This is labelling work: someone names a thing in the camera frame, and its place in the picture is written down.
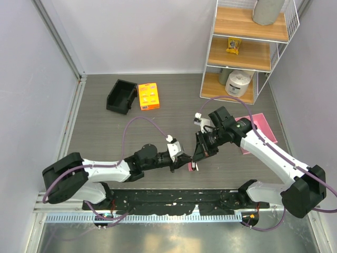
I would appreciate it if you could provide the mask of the pink strap keyring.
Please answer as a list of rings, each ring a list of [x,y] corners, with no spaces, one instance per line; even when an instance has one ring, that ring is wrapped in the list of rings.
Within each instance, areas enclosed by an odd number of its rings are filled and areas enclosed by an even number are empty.
[[[189,170],[189,171],[198,171],[199,168],[198,168],[197,163],[191,161],[191,162],[188,164],[188,170]]]

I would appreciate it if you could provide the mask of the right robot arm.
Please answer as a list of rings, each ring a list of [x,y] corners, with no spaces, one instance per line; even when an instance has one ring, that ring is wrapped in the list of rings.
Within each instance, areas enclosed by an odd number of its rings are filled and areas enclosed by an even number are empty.
[[[297,218],[305,217],[326,197],[325,171],[315,165],[295,159],[269,140],[247,118],[236,120],[225,107],[220,107],[205,119],[200,113],[194,123],[201,127],[196,133],[194,163],[216,155],[219,147],[234,143],[248,151],[270,168],[280,179],[280,184],[250,180],[238,191],[241,206],[249,208],[256,202],[282,205]]]

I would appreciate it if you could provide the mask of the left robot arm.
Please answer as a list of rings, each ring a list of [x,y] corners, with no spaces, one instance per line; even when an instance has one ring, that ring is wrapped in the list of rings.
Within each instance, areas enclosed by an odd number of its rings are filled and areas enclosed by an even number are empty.
[[[113,198],[108,181],[134,182],[144,177],[147,170],[180,167],[195,164],[178,141],[168,143],[165,152],[158,152],[153,144],[146,144],[133,155],[115,162],[97,162],[83,159],[73,152],[43,170],[46,193],[43,203],[58,204],[69,199],[88,201],[105,210]]]

